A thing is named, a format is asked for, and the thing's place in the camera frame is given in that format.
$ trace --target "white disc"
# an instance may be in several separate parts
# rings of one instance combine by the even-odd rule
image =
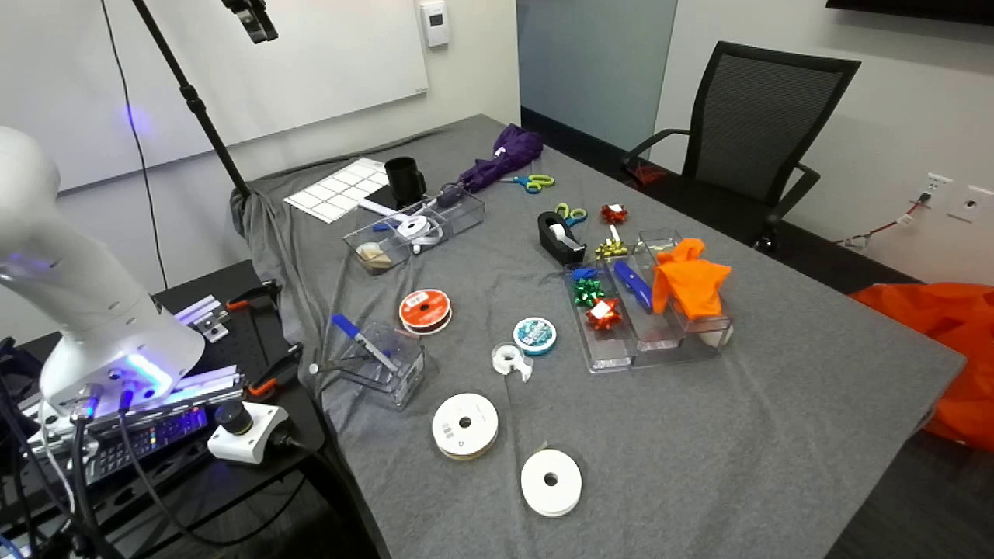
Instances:
[[[522,467],[522,495],[533,517],[562,519],[581,502],[581,467],[562,449],[537,449]]]
[[[498,426],[498,408],[474,392],[464,392],[436,410],[432,437],[447,460],[471,460],[495,444]]]

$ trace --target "gray tablecloth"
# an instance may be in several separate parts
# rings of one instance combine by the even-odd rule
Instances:
[[[498,132],[499,125],[471,118],[380,157],[413,156],[437,187],[489,156]],[[481,194],[479,229],[367,275],[340,243],[367,215],[325,227],[280,203],[335,167],[254,184],[247,246],[263,279],[290,284],[286,336],[310,347],[333,308],[371,326],[394,324],[409,289],[453,297],[453,324],[423,337],[426,382],[404,414],[364,404],[345,382],[323,394],[401,559],[824,557],[959,367],[936,341],[554,148],[533,171],[555,173],[555,188],[526,196],[498,184]],[[734,346],[686,346],[653,368],[590,376],[562,269],[533,229],[537,210],[559,199],[590,210],[623,203],[623,237],[641,227],[704,237],[710,259],[734,264]],[[607,229],[590,221],[577,237],[595,243]],[[522,385],[490,368],[490,347],[529,315],[551,318],[562,341]],[[499,410],[498,448],[465,467],[442,460],[430,437],[436,408],[453,392],[481,392]],[[518,468],[537,448],[576,453],[587,475],[581,505],[562,523],[522,502]]]

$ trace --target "chair backrest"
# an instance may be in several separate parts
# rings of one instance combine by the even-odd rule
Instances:
[[[693,103],[684,173],[773,209],[857,69],[719,39]]]

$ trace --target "white robot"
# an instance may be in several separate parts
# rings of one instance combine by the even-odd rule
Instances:
[[[39,308],[62,341],[39,374],[60,415],[108,415],[157,401],[195,367],[204,337],[157,309],[139,284],[55,209],[60,171],[0,126],[0,286]]]

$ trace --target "whiteboard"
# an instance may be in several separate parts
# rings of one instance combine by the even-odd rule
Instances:
[[[426,92],[413,0],[269,0],[250,43],[220,0],[148,0],[226,146]],[[130,0],[108,0],[148,166],[207,152]],[[139,167],[99,0],[0,0],[0,125],[39,139],[62,188]]]

